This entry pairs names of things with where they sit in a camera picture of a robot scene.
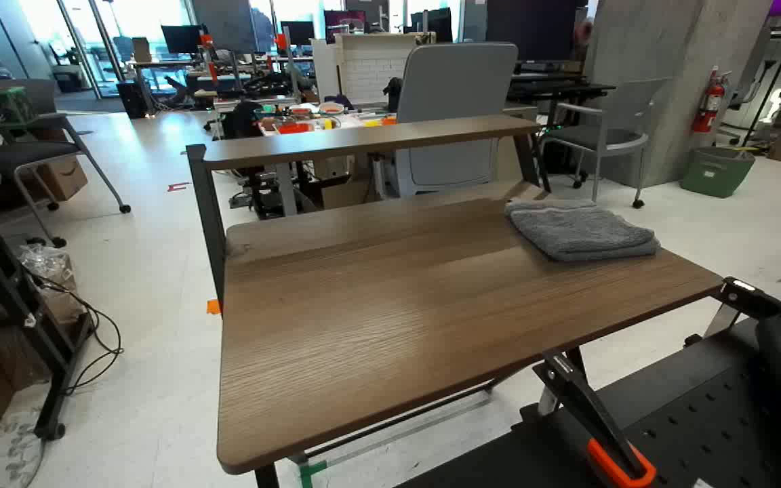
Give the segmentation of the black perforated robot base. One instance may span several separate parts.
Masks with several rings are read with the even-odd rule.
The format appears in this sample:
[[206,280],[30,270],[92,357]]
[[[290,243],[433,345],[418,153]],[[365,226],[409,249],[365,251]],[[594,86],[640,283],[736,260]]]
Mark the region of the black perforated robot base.
[[[655,488],[781,488],[781,391],[755,319],[602,387],[601,398],[656,466]],[[587,441],[569,411],[529,409],[511,434],[401,488],[609,488]]]

